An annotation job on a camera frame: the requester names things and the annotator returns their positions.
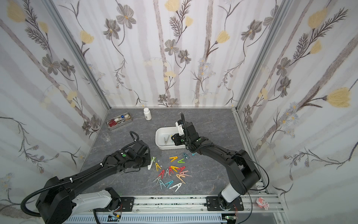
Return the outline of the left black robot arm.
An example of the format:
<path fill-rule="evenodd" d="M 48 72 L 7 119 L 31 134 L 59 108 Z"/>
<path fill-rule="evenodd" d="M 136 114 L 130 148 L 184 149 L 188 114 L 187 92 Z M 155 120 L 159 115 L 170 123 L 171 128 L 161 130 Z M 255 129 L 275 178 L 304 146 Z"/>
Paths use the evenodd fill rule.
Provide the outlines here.
<path fill-rule="evenodd" d="M 75 202 L 83 191 L 97 182 L 129 168 L 139 169 L 150 164 L 150 148 L 130 132 L 133 142 L 106 155 L 97 165 L 78 174 L 59 179 L 50 178 L 45 186 L 26 196 L 20 204 L 22 212 L 41 217 L 47 224 L 62 224 L 79 206 Z"/>

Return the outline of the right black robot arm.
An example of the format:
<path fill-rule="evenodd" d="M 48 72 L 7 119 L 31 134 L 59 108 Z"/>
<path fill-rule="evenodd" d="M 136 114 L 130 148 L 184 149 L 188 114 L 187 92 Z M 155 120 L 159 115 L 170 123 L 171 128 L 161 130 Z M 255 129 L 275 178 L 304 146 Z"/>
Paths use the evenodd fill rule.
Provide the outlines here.
<path fill-rule="evenodd" d="M 176 122 L 178 133 L 171 139 L 176 146 L 184 145 L 191 153 L 208 156 L 225 167 L 229 184 L 219 193 L 218 204 L 222 210 L 229 209 L 237 198 L 248 193 L 262 179 L 258 169 L 260 165 L 245 150 L 229 150 L 200 136 L 194 125 L 185 120 L 183 113 L 180 117 Z"/>

